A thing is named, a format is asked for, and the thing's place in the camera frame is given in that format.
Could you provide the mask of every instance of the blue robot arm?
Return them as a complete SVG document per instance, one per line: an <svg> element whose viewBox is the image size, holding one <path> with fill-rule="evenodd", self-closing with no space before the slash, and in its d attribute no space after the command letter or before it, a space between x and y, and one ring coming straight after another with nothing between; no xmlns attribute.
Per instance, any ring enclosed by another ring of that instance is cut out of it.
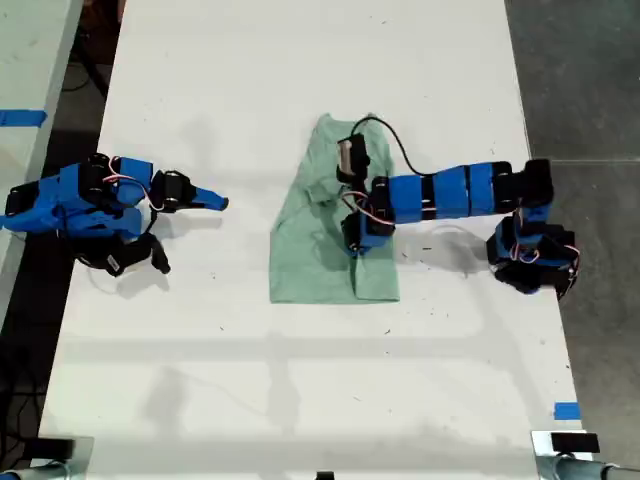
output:
<svg viewBox="0 0 640 480"><path fill-rule="evenodd" d="M152 214L143 230L136 205L145 197ZM153 176L149 162L94 154L58 175L12 188L0 226L14 232L57 231L77 259L114 276L149 256L158 270L168 273L162 245L150 233L158 214L186 208L222 211L228 203L177 171Z"/></svg>
<svg viewBox="0 0 640 480"><path fill-rule="evenodd" d="M366 120L380 121L391 129L376 117ZM364 136L355 133L356 127L338 143L337 177L350 187L343 199L356 199L350 204L353 213L342 222L350 254L364 255L383 245L397 225L513 212L487 241L496 278L524 293L553 285L562 296L573 286L579 262L575 235L560 225L547 224L553 200L548 160L530 160L521 172L512 172L508 162L492 162L433 174L416 172L407 161L416 175L375 177L367 191L370 160Z"/></svg>

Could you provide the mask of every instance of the blue tape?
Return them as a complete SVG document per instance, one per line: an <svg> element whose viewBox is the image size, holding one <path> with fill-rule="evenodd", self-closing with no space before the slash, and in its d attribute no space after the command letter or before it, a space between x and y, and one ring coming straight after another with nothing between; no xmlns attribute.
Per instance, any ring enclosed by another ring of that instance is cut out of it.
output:
<svg viewBox="0 0 640 480"><path fill-rule="evenodd" d="M0 127L40 127L46 119L44 110L0 110Z"/></svg>
<svg viewBox="0 0 640 480"><path fill-rule="evenodd" d="M495 213L493 201L493 165L477 163L469 167L471 177L471 215L492 215Z"/></svg>
<svg viewBox="0 0 640 480"><path fill-rule="evenodd" d="M391 177L389 194L396 223L417 223L422 220L422 177L419 175Z"/></svg>
<svg viewBox="0 0 640 480"><path fill-rule="evenodd" d="M469 216L469 198L464 167L442 170L433 176L436 218L464 218Z"/></svg>
<svg viewBox="0 0 640 480"><path fill-rule="evenodd" d="M556 420L580 420L580 406L578 402L556 402L553 417Z"/></svg>

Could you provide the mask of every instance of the green cloth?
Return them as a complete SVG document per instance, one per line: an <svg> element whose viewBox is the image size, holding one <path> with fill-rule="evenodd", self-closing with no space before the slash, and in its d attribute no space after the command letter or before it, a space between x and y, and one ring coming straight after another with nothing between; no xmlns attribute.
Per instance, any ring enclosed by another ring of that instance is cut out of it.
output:
<svg viewBox="0 0 640 480"><path fill-rule="evenodd" d="M271 231L269 284L274 303L399 300L392 242L353 258L342 236L340 222L351 211L340 200L344 187L336 178L337 142L350 135L353 124L325 114L313 130ZM371 158L369 179L391 175L393 162L380 125L366 122L358 132L364 134Z"/></svg>

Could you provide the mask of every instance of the white table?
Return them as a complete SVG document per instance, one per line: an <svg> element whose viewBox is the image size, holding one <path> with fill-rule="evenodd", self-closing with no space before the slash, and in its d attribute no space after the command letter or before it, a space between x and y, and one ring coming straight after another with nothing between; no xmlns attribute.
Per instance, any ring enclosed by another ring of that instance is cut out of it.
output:
<svg viewBox="0 0 640 480"><path fill-rule="evenodd" d="M0 1L0 109L45 110L41 128L0 128L0 208L12 187L37 180L82 0ZM24 241L0 230L0 328Z"/></svg>
<svg viewBox="0 0 640 480"><path fill-rule="evenodd" d="M269 303L314 123L369 111L423 171L520 169L502 0L128 3L100 150L231 203L158 222L167 277L76 265L41 433L95 437L89 478L529 479L530 430L580 426L552 416L575 400L554 293L474 256L498 218L402 227L399 303Z"/></svg>

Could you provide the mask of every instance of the gray floor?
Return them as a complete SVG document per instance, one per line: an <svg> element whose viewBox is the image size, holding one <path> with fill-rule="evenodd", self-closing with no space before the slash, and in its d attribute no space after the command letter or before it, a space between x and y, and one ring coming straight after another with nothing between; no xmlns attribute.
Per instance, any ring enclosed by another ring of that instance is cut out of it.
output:
<svg viewBox="0 0 640 480"><path fill-rule="evenodd" d="M554 159L553 217L583 252L561 310L584 424L603 459L640 465L640 0L507 6L532 151ZM65 93L55 129L98 132L103 107L93 86Z"/></svg>

